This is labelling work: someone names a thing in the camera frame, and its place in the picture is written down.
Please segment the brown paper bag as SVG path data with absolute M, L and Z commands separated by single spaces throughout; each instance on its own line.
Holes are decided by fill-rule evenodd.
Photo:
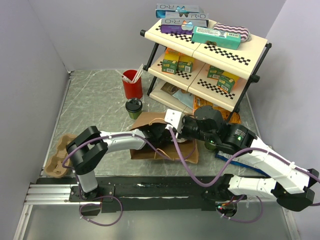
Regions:
M 144 133 L 144 126 L 146 125 L 167 125 L 165 123 L 164 112 L 142 112 L 135 120 L 131 130 L 138 129 Z M 130 150 L 130 158 L 132 160 L 142 159 L 168 159 L 171 161 L 179 161 L 180 157 L 177 153 L 174 142 L 171 140 L 169 144 L 153 145 L 148 140 L 142 142 L 144 146 L 142 149 Z

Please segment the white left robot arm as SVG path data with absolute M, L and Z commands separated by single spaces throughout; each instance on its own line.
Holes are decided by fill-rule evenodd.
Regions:
M 155 123 L 125 132 L 99 131 L 90 126 L 71 141 L 66 147 L 67 159 L 70 160 L 79 185 L 79 197 L 93 201 L 99 195 L 99 185 L 95 168 L 108 153 L 123 150 L 156 150 L 172 140 L 166 124 Z

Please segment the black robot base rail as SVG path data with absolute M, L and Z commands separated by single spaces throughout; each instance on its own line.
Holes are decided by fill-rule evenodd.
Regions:
M 215 211 L 220 202 L 247 199 L 228 190 L 231 175 L 218 179 L 210 187 L 202 187 L 187 176 L 98 176 L 98 188 L 92 193 L 80 193 L 73 177 L 41 177 L 36 181 L 45 187 L 69 184 L 67 200 L 80 203 L 86 217 L 99 213 L 158 210 Z

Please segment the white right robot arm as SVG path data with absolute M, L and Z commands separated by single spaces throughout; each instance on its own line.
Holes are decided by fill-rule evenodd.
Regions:
M 219 151 L 230 155 L 226 164 L 243 160 L 265 174 L 266 178 L 232 175 L 218 187 L 223 199 L 234 196 L 270 198 L 282 207 L 300 212 L 307 207 L 318 207 L 311 187 L 320 181 L 315 169 L 298 167 L 266 145 L 254 132 L 237 123 L 224 121 L 220 111 L 206 105 L 194 115 L 180 114 L 177 137 L 214 144 Z

